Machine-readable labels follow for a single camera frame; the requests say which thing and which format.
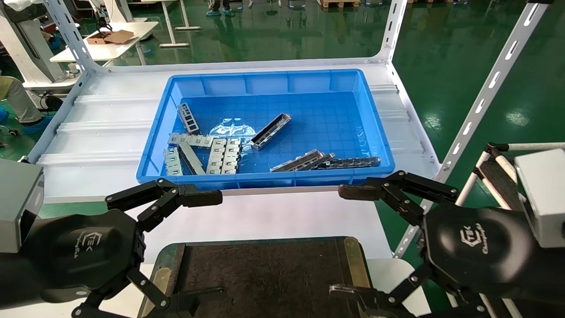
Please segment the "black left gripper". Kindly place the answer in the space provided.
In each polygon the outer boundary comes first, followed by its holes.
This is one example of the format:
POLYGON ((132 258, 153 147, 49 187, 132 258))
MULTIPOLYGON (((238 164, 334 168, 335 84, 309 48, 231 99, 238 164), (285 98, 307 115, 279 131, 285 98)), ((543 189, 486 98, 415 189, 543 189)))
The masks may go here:
POLYGON ((105 198, 111 211, 36 220, 16 253, 1 254, 2 309, 37 303, 67 303, 87 296, 73 318, 123 318, 99 309, 104 299, 129 283, 153 303, 147 318, 193 318, 203 302, 226 296, 222 287, 166 296, 139 271, 149 233, 179 207, 210 207, 223 202, 220 190, 157 179, 105 198), (151 203, 137 216, 125 211, 151 203))

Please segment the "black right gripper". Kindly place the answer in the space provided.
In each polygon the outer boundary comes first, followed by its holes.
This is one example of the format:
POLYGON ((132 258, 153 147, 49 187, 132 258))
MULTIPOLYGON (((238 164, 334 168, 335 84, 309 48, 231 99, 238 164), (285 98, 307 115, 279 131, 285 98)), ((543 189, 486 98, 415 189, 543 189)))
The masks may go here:
POLYGON ((433 203, 454 203, 455 187, 403 170, 361 185, 339 185, 350 201, 383 201, 412 226, 422 225, 427 264, 418 266, 389 292, 373 287, 332 284, 329 294, 357 302, 367 316, 416 318, 403 302, 433 280, 450 293, 482 293, 500 299, 563 304, 564 249, 542 248, 524 213, 502 208, 436 207, 424 216, 408 195, 433 203))

